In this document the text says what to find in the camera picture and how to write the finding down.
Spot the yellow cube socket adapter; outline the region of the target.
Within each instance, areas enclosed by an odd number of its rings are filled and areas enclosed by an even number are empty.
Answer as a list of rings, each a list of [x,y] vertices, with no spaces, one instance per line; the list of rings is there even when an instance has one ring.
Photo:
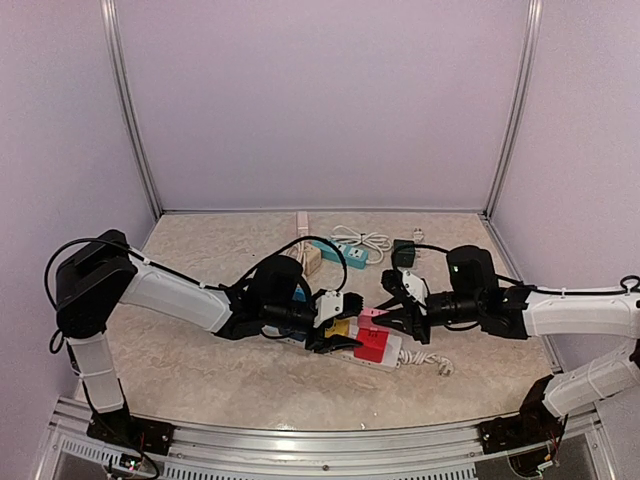
[[[335,319],[333,324],[325,329],[325,337],[327,339],[333,337],[351,337],[351,321],[349,319]]]

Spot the pink plug adapter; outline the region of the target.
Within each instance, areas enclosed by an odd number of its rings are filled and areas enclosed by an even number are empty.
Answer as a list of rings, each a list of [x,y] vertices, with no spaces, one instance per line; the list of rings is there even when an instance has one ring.
[[[373,319],[379,315],[386,314],[386,310],[364,307],[357,317],[357,326],[359,329],[367,329],[372,331],[390,332],[390,328],[376,324]]]

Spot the red cube socket adapter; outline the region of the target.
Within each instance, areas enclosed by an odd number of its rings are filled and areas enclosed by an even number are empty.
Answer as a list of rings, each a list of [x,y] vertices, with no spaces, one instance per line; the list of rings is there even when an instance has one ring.
[[[382,330],[361,328],[358,330],[356,340],[361,343],[354,348],[354,357],[360,360],[379,364],[383,361],[389,333]]]

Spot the white multicolour power strip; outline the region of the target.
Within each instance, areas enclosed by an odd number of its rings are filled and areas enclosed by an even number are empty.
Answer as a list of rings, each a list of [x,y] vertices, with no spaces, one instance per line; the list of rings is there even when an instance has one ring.
[[[351,326],[351,338],[356,339],[358,330],[358,326]],[[436,367],[437,373],[443,377],[449,377],[455,371],[453,363],[448,358],[437,353],[405,349],[402,338],[390,332],[383,361],[379,364],[355,358],[353,350],[339,350],[327,355],[342,361],[386,372],[392,372],[403,366],[419,365],[433,365]]]

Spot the dark blue cube socket adapter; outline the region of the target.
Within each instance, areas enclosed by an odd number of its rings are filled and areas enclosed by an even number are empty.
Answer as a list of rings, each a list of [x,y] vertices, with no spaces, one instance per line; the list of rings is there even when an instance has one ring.
[[[292,340],[304,342],[307,338],[305,331],[295,330],[289,327],[270,327],[266,335],[275,340]]]

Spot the light blue adapter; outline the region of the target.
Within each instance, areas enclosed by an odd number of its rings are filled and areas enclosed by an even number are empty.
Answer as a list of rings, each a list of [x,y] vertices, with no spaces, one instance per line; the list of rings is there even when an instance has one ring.
[[[305,291],[298,286],[294,291],[292,299],[297,302],[307,302],[307,295],[305,294]]]

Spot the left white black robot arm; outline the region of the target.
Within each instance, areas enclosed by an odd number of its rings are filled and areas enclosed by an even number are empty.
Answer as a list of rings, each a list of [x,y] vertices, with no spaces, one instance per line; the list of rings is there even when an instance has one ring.
[[[354,348],[346,336],[328,338],[334,321],[357,316],[364,300],[345,291],[312,291],[303,266],[281,247],[231,285],[210,285],[162,265],[131,247],[126,235],[108,230],[58,248],[44,269],[44,289],[56,315],[55,338],[66,344],[87,402],[101,415],[102,430],[121,445],[140,434],[137,418],[115,371],[107,321],[119,304],[185,321],[227,340],[259,336],[264,328],[301,335],[308,351],[325,354]]]

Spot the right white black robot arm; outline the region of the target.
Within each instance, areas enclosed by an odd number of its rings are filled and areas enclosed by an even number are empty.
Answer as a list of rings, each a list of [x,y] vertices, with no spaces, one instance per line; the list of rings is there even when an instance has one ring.
[[[435,327],[480,328],[505,339],[585,334],[623,338],[617,349],[566,373],[538,381],[529,406],[513,419],[511,433],[535,442],[559,418],[639,384],[639,278],[627,275],[615,288],[552,290],[496,273],[490,252],[463,245],[444,253],[451,288],[433,293],[424,279],[393,263],[384,271],[391,294],[373,317],[377,326],[404,333],[426,345]]]

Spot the dark green cube adapter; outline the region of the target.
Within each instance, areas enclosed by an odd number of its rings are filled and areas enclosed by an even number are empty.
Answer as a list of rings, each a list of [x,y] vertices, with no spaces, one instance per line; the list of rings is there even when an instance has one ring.
[[[415,248],[416,244],[421,244],[424,240],[424,232],[421,228],[414,228],[410,238],[394,238],[392,241],[392,264],[398,268],[412,268],[419,252]]]

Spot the aluminium front frame rail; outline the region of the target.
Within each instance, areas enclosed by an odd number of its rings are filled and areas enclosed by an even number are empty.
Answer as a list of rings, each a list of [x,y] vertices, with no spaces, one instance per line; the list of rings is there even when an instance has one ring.
[[[36,479],[127,477],[127,449],[87,436],[91,412],[60,398]],[[517,451],[484,452],[478,420],[394,429],[287,431],[175,421],[166,455],[141,474],[164,479],[514,479]]]

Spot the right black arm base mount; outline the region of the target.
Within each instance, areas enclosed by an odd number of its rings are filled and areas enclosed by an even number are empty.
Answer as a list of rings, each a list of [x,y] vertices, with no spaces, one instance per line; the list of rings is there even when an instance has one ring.
[[[544,405],[544,391],[552,375],[537,380],[529,389],[518,412],[478,424],[484,454],[517,449],[558,439],[565,430],[562,416],[555,416]]]

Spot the right aluminium corner post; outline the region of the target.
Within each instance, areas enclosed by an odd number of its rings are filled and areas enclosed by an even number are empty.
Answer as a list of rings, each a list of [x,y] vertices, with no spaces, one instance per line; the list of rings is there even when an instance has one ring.
[[[488,222],[490,222],[496,214],[499,200],[506,184],[508,170],[525,112],[539,41],[543,4],[544,2],[542,0],[530,0],[528,2],[524,38],[506,129],[499,151],[498,163],[489,190],[489,196],[483,210],[483,215]]]

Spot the aluminium corner post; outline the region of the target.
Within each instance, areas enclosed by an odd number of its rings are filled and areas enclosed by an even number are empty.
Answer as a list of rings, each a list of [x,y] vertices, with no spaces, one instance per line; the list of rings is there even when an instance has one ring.
[[[499,200],[506,184],[508,170],[525,112],[539,41],[543,4],[544,2],[542,0],[530,0],[528,2],[524,38],[506,129],[499,151],[498,163],[489,190],[489,196],[483,210],[483,215],[488,222],[490,222],[496,214]]]
[[[162,217],[164,209],[147,158],[131,87],[129,85],[124,48],[119,29],[117,3],[114,0],[101,0],[99,4],[116,95],[123,117],[126,135],[133,154],[134,165],[151,215],[154,220],[157,221]]]

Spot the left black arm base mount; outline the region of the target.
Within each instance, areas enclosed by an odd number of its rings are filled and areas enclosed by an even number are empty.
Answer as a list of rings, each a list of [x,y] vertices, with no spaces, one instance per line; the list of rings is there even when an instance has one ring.
[[[92,412],[87,435],[112,445],[166,456],[175,429],[169,422],[132,415],[124,403],[122,408],[111,412]]]

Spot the left aluminium corner post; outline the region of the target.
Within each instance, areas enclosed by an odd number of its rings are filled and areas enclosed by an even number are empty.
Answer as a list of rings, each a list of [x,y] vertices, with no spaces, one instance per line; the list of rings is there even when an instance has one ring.
[[[133,154],[134,165],[151,215],[154,220],[157,221],[162,217],[164,209],[147,158],[131,87],[129,85],[124,48],[119,29],[117,3],[114,0],[101,0],[99,4],[116,95],[123,117],[126,135]]]

